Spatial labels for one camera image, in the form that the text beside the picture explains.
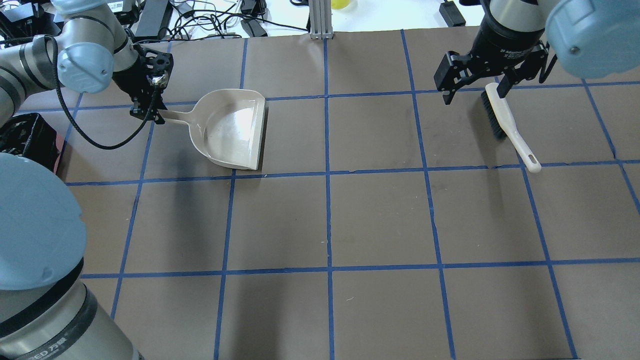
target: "dustpan handle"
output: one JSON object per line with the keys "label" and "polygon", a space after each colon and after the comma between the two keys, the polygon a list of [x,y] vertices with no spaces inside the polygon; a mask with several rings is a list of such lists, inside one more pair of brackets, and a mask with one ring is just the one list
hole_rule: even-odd
{"label": "dustpan handle", "polygon": [[161,110],[161,109],[158,109],[158,113],[166,121],[173,122],[174,124],[189,125],[192,123],[192,119],[189,116],[189,113],[183,113],[181,111]]}

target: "white brush handle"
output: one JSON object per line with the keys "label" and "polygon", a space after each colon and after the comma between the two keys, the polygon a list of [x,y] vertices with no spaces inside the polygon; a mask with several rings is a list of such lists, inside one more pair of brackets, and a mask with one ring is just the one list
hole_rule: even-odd
{"label": "white brush handle", "polygon": [[501,99],[500,96],[498,96],[497,87],[498,83],[490,83],[485,87],[485,89],[486,94],[489,97],[489,101],[491,102],[491,107],[493,108],[495,117],[498,120],[498,124],[500,124],[502,130],[504,130],[509,137],[509,140],[511,140],[513,147],[527,166],[527,170],[533,173],[540,172],[540,170],[542,170],[540,162],[522,136],[520,136],[518,128],[516,127],[516,121],[513,118],[513,114],[511,113],[511,109],[507,103],[507,99]]}

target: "white floor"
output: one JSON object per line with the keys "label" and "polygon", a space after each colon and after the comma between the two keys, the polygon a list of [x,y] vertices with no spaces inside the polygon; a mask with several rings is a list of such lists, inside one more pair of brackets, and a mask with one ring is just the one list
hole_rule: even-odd
{"label": "white floor", "polygon": [[[218,10],[226,10],[235,1],[210,0]],[[397,29],[444,28],[440,12],[441,0],[351,0],[351,4],[340,10],[332,11],[334,31],[380,31]],[[195,3],[197,9],[213,9],[212,6]],[[304,28],[309,14],[308,6],[294,6],[289,0],[267,0],[267,20],[281,24]],[[467,21],[468,26],[480,25],[484,11],[481,6],[461,6],[458,8]],[[264,24],[268,35],[299,35],[294,29]],[[246,32],[238,23],[230,32],[247,37]],[[202,30],[194,32],[200,36]]]}

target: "yellow object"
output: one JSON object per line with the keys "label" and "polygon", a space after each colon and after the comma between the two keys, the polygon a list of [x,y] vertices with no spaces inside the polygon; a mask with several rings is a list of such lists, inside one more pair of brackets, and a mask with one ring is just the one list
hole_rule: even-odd
{"label": "yellow object", "polygon": [[331,0],[331,8],[334,10],[342,9],[347,6],[351,0]]}

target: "robotic arm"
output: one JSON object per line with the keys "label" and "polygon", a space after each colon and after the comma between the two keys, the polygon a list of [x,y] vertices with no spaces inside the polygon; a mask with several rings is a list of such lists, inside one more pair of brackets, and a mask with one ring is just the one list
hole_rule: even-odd
{"label": "robotic arm", "polygon": [[29,44],[0,50],[0,126],[10,119],[30,95],[56,88],[53,56],[60,82],[78,92],[97,93],[111,78],[129,94],[131,115],[163,123],[156,109],[165,109],[155,91],[166,88],[173,68],[171,54],[134,45],[105,0],[52,0],[65,18],[62,33],[53,44],[39,36]]}
{"label": "robotic arm", "polygon": [[479,78],[504,75],[500,97],[540,73],[546,80],[549,44],[565,70],[579,78],[601,78],[640,65],[640,2],[618,0],[461,0],[481,4],[485,16],[466,55],[448,51],[435,84],[450,104],[457,90]]}

